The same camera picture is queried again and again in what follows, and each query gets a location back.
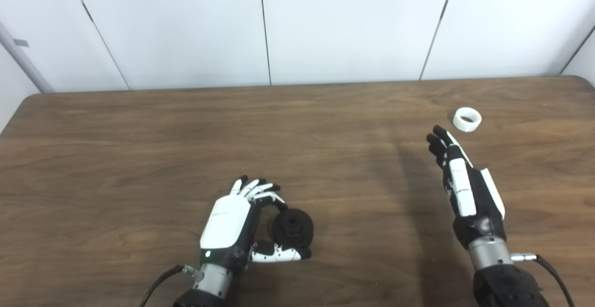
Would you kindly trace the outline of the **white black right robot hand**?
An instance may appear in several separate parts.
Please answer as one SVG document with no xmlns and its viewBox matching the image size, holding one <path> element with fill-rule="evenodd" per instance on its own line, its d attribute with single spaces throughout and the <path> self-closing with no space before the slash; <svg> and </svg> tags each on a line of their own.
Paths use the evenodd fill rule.
<svg viewBox="0 0 595 307">
<path fill-rule="evenodd" d="M 469 248 L 478 238 L 506 240 L 505 209 L 489 170 L 475 168 L 444 127 L 434 126 L 426 140 L 443 172 L 443 188 L 455 214 L 452 226 L 459 243 Z"/>
</svg>

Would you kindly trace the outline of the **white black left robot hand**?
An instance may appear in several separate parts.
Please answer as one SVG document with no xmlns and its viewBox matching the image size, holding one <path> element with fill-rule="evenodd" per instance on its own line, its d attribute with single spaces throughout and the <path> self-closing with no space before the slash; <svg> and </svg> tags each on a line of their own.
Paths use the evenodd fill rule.
<svg viewBox="0 0 595 307">
<path fill-rule="evenodd" d="M 314 222 L 303 210 L 291 208 L 278 195 L 280 186 L 264 179 L 236 180 L 228 195 L 216 200 L 200 237 L 200 264 L 223 267 L 232 274 L 252 262 L 308 260 L 312 256 Z M 267 225 L 269 240 L 258 240 L 263 210 L 278 214 Z"/>
</svg>

